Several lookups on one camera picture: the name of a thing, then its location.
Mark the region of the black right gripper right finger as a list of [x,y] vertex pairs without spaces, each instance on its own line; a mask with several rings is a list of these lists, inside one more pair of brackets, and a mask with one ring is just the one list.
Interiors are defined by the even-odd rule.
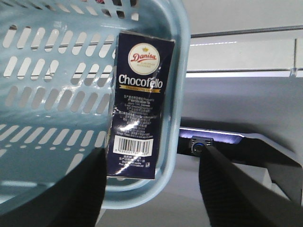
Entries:
[[213,227],[301,227],[303,208],[261,185],[213,146],[200,155],[199,187]]

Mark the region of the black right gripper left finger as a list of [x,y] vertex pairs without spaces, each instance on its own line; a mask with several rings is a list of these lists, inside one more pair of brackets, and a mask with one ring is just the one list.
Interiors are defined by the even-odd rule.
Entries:
[[107,185],[104,148],[94,148],[56,184],[25,203],[17,196],[1,205],[2,227],[93,227]]

